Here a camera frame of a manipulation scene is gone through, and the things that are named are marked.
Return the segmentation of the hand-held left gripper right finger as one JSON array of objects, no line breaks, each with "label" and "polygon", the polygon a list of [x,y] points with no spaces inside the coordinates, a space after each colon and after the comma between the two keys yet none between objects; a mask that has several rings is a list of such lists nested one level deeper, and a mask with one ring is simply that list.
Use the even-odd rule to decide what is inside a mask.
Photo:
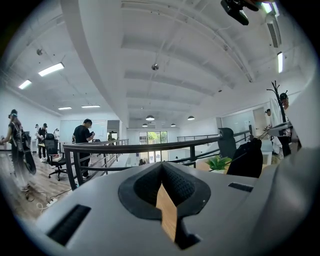
[{"label": "hand-held left gripper right finger", "polygon": [[243,184],[249,187],[255,185],[257,179],[252,177],[226,175],[177,163],[163,162],[166,172],[173,171],[175,175],[186,174],[189,181],[184,185],[176,177],[165,175],[165,180],[175,183],[178,187],[187,190],[187,198],[196,192],[210,190],[208,199],[202,198],[204,205],[196,214],[184,217],[181,223],[186,228],[185,235],[194,235],[198,242],[188,245],[185,249],[178,248],[175,255],[181,256],[212,256],[214,254],[216,239],[211,235],[216,233],[218,227],[231,215],[232,210],[243,200],[249,192],[239,190],[229,185],[231,183]]}]

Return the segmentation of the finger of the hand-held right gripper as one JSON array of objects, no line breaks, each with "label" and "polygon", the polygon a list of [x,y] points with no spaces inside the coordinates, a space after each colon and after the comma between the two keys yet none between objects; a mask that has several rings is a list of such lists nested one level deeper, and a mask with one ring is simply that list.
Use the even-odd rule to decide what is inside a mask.
[{"label": "finger of the hand-held right gripper", "polygon": [[288,121],[269,128],[267,133],[270,136],[290,136],[291,129],[292,124]]}]

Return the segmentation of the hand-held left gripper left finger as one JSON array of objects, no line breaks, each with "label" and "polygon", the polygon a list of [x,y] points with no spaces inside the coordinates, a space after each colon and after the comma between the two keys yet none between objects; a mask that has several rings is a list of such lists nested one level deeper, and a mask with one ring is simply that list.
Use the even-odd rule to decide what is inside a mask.
[{"label": "hand-held left gripper left finger", "polygon": [[[160,221],[140,219],[120,202],[118,189],[147,164],[95,178],[81,185],[43,213],[34,227],[37,245],[53,256],[178,256],[181,251]],[[90,210],[65,245],[49,233],[76,206]]]}]

